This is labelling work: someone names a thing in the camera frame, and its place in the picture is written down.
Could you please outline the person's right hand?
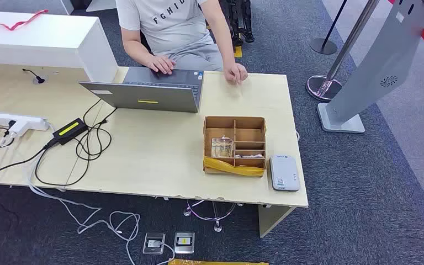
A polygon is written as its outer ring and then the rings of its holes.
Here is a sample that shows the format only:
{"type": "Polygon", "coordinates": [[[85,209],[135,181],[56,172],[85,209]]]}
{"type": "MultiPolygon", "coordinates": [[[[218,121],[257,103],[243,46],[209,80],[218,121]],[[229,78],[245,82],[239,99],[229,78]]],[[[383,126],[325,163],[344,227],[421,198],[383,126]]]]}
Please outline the person's right hand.
{"type": "Polygon", "coordinates": [[[142,64],[155,72],[171,75],[176,63],[166,56],[148,55],[142,64]]]}

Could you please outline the person's left hand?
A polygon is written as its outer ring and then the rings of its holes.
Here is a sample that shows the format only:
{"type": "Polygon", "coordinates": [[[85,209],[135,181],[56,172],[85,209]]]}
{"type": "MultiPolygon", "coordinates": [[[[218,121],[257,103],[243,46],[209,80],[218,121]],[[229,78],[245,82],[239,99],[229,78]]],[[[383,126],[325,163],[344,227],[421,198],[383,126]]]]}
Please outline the person's left hand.
{"type": "Polygon", "coordinates": [[[227,81],[240,84],[247,79],[248,72],[240,63],[226,63],[224,64],[224,75],[227,81]]]}

